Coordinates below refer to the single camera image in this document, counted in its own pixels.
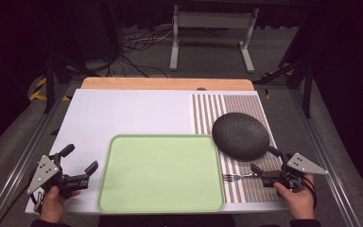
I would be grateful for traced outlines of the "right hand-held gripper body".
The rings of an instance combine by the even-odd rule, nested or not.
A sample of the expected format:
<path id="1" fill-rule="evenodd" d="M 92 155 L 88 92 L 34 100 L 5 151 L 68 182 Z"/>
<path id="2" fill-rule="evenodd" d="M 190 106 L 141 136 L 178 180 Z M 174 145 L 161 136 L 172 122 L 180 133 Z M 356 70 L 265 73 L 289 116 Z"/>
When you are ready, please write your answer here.
<path id="1" fill-rule="evenodd" d="M 328 170 L 318 166 L 300 153 L 281 153 L 282 166 L 280 170 L 262 171 L 259 177 L 264 187 L 272 187 L 274 183 L 280 183 L 287 189 L 299 190 L 307 187 L 305 174 L 327 175 Z"/>

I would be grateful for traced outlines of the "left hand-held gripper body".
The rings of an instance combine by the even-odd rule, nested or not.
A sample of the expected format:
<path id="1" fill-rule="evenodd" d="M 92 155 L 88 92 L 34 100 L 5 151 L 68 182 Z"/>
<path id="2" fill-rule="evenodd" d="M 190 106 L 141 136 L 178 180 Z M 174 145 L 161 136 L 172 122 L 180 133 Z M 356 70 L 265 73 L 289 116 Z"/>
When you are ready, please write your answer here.
<path id="1" fill-rule="evenodd" d="M 64 174 L 60 154 L 44 155 L 36 166 L 26 193 L 32 195 L 39 188 L 48 191 L 52 186 L 56 186 L 60 190 L 60 195 L 69 199 L 75 191 L 87 189 L 89 179 L 87 173 L 77 176 Z"/>

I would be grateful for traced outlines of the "silver fork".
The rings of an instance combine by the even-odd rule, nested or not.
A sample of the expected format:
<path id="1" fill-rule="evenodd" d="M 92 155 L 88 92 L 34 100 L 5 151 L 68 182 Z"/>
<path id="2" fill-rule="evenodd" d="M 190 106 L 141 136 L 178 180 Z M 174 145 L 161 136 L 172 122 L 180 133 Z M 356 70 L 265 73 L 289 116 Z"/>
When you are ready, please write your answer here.
<path id="1" fill-rule="evenodd" d="M 222 181 L 225 182 L 237 182 L 244 179 L 256 179 L 259 176 L 255 173 L 249 174 L 222 174 Z"/>

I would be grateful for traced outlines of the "person's right hand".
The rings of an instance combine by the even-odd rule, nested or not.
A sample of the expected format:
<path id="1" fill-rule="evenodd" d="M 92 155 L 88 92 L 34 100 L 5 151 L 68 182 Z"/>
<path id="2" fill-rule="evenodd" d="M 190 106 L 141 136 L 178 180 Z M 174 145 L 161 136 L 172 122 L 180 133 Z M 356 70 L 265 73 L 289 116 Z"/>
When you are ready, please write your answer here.
<path id="1" fill-rule="evenodd" d="M 294 219 L 314 219 L 314 198 L 311 191 L 305 188 L 299 192 L 292 192 L 281 183 L 274 183 L 273 187 L 285 199 L 291 216 Z"/>

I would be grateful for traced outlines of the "person's left hand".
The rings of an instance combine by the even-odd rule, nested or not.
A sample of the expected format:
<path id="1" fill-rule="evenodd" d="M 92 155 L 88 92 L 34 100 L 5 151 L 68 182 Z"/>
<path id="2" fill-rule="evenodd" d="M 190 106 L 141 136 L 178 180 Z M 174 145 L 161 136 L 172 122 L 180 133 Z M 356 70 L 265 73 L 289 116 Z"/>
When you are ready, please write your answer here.
<path id="1" fill-rule="evenodd" d="M 52 186 L 43 199 L 40 219 L 53 224 L 64 223 L 64 204 L 67 199 L 60 194 L 57 186 Z"/>

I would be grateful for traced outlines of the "dark grey oval textured plate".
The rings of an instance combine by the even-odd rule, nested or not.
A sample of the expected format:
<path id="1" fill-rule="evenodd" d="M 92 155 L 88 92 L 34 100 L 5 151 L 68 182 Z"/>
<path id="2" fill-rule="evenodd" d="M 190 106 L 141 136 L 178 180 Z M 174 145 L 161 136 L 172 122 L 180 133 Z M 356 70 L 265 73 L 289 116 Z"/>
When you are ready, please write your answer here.
<path id="1" fill-rule="evenodd" d="M 213 140 L 225 155 L 239 161 L 254 161 L 263 157 L 269 146 L 265 126 L 246 113 L 225 113 L 212 127 Z"/>

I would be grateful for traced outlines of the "yellow black hazard tape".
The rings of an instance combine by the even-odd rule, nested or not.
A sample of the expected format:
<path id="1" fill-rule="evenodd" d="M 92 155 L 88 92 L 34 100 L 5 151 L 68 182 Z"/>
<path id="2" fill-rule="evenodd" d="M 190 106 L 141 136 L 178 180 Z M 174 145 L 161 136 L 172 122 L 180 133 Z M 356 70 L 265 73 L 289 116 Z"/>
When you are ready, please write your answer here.
<path id="1" fill-rule="evenodd" d="M 46 101 L 47 96 L 42 94 L 42 89 L 46 84 L 46 77 L 41 77 L 38 81 L 36 87 L 32 91 L 31 95 L 29 96 L 30 100 L 40 100 L 40 101 Z"/>

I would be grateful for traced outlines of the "light green tray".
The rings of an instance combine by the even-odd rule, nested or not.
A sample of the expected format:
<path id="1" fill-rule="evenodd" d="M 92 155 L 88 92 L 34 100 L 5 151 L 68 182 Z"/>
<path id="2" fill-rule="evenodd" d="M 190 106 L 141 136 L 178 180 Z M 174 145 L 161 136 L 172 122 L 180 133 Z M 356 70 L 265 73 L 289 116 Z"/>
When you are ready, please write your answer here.
<path id="1" fill-rule="evenodd" d="M 97 206 L 104 214 L 212 213 L 225 203 L 209 135 L 117 135 Z"/>

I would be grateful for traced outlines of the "white board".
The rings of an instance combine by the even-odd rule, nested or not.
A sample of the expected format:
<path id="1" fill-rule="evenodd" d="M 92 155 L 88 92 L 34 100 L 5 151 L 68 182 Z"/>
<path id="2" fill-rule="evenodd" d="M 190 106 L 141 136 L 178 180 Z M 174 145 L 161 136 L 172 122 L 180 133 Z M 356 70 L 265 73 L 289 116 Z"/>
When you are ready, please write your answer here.
<path id="1" fill-rule="evenodd" d="M 97 161 L 99 167 L 92 175 L 88 189 L 67 202 L 66 212 L 104 215 L 99 211 L 97 202 L 110 144 L 115 136 L 195 134 L 191 107 L 193 94 L 254 93 L 256 92 L 76 90 L 51 150 L 58 152 L 69 144 L 75 146 L 75 150 L 61 162 L 66 174 L 79 174 L 93 161 Z M 227 203 L 225 200 L 223 208 L 212 213 L 271 212 L 285 208 L 284 201 Z"/>

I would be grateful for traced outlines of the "striped brown white placemat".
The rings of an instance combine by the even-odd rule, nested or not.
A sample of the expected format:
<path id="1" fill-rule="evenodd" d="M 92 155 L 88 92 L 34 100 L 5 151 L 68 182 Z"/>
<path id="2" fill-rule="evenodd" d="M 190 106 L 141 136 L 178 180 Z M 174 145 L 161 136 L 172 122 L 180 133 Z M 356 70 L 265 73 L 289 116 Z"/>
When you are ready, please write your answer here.
<path id="1" fill-rule="evenodd" d="M 254 95 L 199 95 L 193 94 L 192 116 L 193 132 L 195 134 L 211 134 L 215 121 L 227 113 L 249 114 L 256 118 L 266 128 L 269 144 L 276 147 L 268 120 L 259 96 Z M 241 162 L 219 152 L 219 162 L 222 174 L 250 173 L 250 162 Z M 265 171 L 280 169 L 282 161 L 267 152 L 263 157 L 253 161 Z M 227 203 L 249 202 L 282 202 L 282 198 L 271 187 L 263 187 L 260 179 L 245 178 L 236 182 L 224 183 L 225 200 Z"/>

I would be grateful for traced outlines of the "black metal stand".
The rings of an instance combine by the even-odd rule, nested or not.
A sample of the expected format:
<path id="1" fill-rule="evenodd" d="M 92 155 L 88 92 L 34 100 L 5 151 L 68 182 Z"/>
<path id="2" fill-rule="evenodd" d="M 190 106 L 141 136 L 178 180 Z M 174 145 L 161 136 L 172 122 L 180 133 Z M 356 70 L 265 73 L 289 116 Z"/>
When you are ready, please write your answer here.
<path id="1" fill-rule="evenodd" d="M 113 0 L 35 0 L 46 51 L 47 104 L 56 103 L 54 81 L 96 77 L 122 52 L 118 6 Z"/>
<path id="2" fill-rule="evenodd" d="M 291 73 L 285 85 L 288 89 L 297 89 L 304 82 L 302 110 L 307 118 L 311 117 L 310 101 L 313 79 L 312 51 L 309 48 L 310 42 L 308 41 L 312 22 L 313 13 L 308 12 L 278 64 L 279 69 L 272 73 L 266 72 L 260 79 L 253 82 L 255 85 L 265 85 L 278 77 Z"/>

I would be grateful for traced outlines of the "wooden table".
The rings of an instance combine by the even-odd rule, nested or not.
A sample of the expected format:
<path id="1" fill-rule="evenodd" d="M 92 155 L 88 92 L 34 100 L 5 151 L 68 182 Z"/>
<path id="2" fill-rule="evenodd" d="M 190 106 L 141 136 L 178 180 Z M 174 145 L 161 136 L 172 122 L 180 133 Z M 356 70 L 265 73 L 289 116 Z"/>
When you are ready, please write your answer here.
<path id="1" fill-rule="evenodd" d="M 82 89 L 253 91 L 248 79 L 86 78 Z"/>

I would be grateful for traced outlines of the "white metal stand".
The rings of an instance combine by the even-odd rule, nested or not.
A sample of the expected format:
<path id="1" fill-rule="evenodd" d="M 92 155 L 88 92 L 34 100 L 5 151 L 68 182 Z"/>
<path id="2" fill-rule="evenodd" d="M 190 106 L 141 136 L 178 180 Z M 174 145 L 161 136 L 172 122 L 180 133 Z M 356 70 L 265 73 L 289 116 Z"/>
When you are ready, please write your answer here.
<path id="1" fill-rule="evenodd" d="M 250 13 L 225 13 L 225 12 L 186 12 L 180 11 L 178 5 L 174 6 L 173 11 L 173 43 L 170 55 L 169 69 L 176 71 L 178 69 L 179 57 L 179 28 L 229 28 L 245 29 L 246 38 L 238 43 L 243 62 L 249 73 L 254 72 L 254 66 L 251 61 L 251 55 L 248 47 L 251 41 L 251 35 L 258 17 L 259 9 L 254 9 Z"/>

